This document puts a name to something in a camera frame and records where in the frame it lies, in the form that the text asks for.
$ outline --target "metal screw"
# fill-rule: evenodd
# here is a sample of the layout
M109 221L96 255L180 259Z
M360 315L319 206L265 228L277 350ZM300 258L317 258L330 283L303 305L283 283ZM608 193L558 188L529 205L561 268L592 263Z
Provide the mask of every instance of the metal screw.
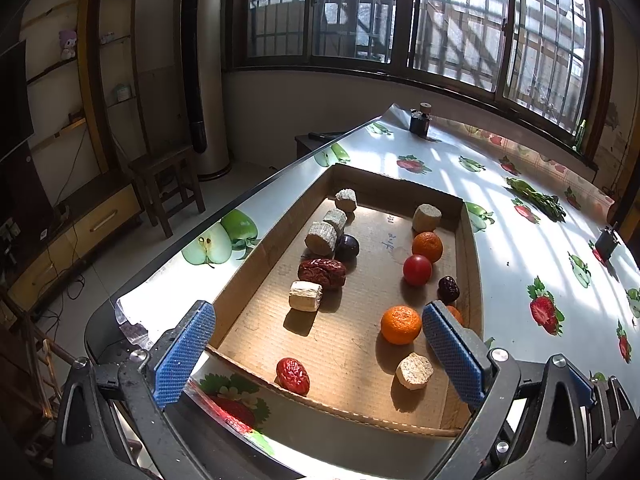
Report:
M81 368L84 368L85 366L87 366L89 364L89 359L87 359L86 357L79 357L78 359L76 359L74 361L74 363L72 364L73 368L75 368L76 370L80 370Z
M498 444L495 445L495 450L498 453L506 453L509 450L509 444L501 440L500 442L498 442Z
M503 350L502 348L496 348L495 350L492 350L491 357L494 358L494 361L503 363L509 358L509 354L507 353L506 350Z
M551 358L551 362L558 368L564 368L566 366L566 359L562 357L560 354L554 355Z
M141 363L146 359L146 350L137 348L129 354L129 360L135 363Z

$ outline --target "white chunk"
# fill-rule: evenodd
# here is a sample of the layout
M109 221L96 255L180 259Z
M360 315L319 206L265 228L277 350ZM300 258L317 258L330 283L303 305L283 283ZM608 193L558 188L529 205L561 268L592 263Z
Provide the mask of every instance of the white chunk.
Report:
M319 256L328 256L335 249L338 233L327 222L313 222L305 237L305 244L309 250Z
M429 360L415 352L402 359L396 368L399 383L409 390L424 388L432 374L433 366Z
M345 215L344 211L334 208L327 211L322 221L327 222L335 229L337 234L340 234L344 229L344 225L347 223L347 215Z
M442 213L437 207L430 204L422 204L414 213L414 230L418 233L433 231L440 225Z
M304 312L315 312L322 298L322 285L311 282L293 282L289 289L289 306Z
M335 206L345 213L356 211L356 192L353 189L341 189L335 194Z

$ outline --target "cardboard box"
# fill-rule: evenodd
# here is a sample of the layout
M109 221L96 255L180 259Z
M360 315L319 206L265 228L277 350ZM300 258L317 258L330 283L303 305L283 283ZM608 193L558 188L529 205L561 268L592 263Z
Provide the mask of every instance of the cardboard box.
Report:
M300 261L310 257L304 238L311 222L334 206L329 197L354 189L358 208L345 233L360 242L360 254L347 265L344 287L325 291L318 312L291 310L288 293ZM436 233L442 258L424 287L402 279L411 255L415 209L430 203L442 211ZM380 334L380 317L406 304L421 313L436 299L438 280L455 277L461 295L457 309L465 325L482 337L482 293L478 257L463 201L414 182L336 164L299 197L254 249L214 302L216 330L209 351L252 380L318 410L391 430L455 436L469 412L449 383L424 334L395 346ZM409 391L395 377L411 352L434 365L427 387ZM309 373L306 397L273 381L276 363L294 357Z

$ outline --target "drawer handle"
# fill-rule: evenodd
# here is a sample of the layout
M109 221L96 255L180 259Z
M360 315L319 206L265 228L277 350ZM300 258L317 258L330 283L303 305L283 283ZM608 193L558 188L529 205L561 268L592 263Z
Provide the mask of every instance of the drawer handle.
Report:
M36 285L38 283L38 279L44 276L51 269L53 269L53 262L51 262L45 269L43 269L40 273L36 275L36 277L31 282L31 285Z
M94 225L91 229L89 229L90 233L96 232L103 225L105 225L109 220L111 220L114 216L118 214L118 210L114 209L107 216L105 216L102 220L100 220L96 225Z

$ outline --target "television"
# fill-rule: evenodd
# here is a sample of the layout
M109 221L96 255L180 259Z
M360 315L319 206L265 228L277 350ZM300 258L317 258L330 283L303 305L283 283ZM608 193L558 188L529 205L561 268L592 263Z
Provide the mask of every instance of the television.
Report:
M26 41L0 56L0 162L33 135L24 71Z

